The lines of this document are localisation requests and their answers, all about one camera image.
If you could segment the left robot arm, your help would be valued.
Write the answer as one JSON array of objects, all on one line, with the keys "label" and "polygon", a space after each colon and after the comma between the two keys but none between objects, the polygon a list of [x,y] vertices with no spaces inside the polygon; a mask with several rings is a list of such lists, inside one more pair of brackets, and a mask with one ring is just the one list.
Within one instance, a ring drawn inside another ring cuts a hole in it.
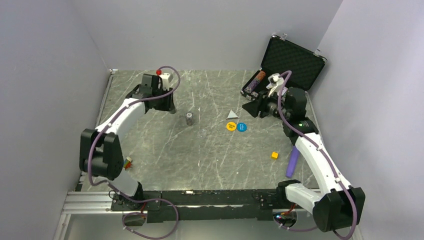
[{"label": "left robot arm", "polygon": [[121,140],[149,110],[175,113],[171,73],[157,70],[143,74],[141,83],[125,97],[121,106],[95,129],[85,129],[80,136],[79,168],[89,175],[92,185],[107,183],[124,197],[131,210],[144,203],[143,187],[124,169]]}]

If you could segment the yellow round button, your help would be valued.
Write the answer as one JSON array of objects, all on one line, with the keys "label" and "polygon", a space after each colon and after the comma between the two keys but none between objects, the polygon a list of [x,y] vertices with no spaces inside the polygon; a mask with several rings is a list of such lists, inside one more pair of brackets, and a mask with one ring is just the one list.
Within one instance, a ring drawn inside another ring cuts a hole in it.
[{"label": "yellow round button", "polygon": [[228,131],[233,132],[233,131],[235,131],[235,130],[237,129],[237,124],[236,124],[235,122],[230,121],[230,122],[228,122],[228,123],[226,124],[226,129],[227,129]]}]

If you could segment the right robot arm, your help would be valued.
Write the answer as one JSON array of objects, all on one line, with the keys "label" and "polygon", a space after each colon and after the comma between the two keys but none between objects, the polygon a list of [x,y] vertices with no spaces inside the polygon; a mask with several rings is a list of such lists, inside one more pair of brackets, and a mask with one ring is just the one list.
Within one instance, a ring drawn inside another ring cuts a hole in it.
[{"label": "right robot arm", "polygon": [[290,87],[284,88],[282,93],[268,89],[248,92],[245,88],[241,94],[249,100],[242,107],[252,117],[273,115],[282,119],[284,134],[307,162],[319,188],[319,192],[315,192],[299,180],[284,180],[265,202],[275,208],[290,205],[303,208],[312,215],[316,228],[322,232],[336,232],[347,227],[353,231],[360,223],[365,193],[361,187],[352,186],[329,156],[318,128],[306,115],[305,91]]}]

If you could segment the blue round button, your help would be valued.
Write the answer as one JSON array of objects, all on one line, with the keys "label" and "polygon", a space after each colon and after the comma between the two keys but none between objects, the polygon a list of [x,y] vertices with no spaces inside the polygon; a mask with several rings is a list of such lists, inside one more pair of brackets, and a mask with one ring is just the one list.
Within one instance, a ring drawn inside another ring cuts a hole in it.
[{"label": "blue round button", "polygon": [[247,125],[246,125],[245,123],[243,123],[243,122],[239,122],[239,123],[236,125],[236,129],[237,129],[239,132],[245,132],[248,128],[247,128]]}]

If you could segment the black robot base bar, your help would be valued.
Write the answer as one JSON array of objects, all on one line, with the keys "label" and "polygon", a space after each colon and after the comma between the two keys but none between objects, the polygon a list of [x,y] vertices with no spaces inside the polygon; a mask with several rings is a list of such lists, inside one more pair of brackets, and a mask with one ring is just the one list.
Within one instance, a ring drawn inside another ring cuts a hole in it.
[{"label": "black robot base bar", "polygon": [[146,205],[126,204],[124,198],[115,193],[110,210],[113,213],[143,210],[148,223],[176,219],[271,221],[274,215],[286,212],[293,206],[291,202],[278,200],[275,189],[146,190],[144,198],[151,201]]}]

